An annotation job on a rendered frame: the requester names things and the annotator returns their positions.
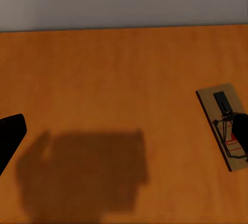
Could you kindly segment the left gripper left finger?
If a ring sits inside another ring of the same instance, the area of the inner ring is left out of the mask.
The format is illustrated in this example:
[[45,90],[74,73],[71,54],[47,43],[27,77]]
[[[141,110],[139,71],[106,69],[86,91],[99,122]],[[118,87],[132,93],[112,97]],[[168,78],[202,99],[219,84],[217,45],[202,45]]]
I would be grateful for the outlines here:
[[0,119],[0,175],[27,133],[22,114]]

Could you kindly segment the mousetrap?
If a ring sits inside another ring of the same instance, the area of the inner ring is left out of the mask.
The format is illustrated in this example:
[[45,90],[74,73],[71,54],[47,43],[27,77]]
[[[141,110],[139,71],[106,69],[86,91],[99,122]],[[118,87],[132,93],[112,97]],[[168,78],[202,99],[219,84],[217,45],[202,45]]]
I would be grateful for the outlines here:
[[248,115],[232,83],[196,91],[230,172],[248,168],[248,155],[231,131],[236,114]]

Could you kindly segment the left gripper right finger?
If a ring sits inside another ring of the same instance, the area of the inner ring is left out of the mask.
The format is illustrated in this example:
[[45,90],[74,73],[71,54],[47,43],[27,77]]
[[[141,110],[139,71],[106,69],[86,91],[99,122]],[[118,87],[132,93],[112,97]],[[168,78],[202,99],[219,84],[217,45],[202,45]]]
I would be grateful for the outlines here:
[[248,115],[236,114],[231,131],[248,155]]

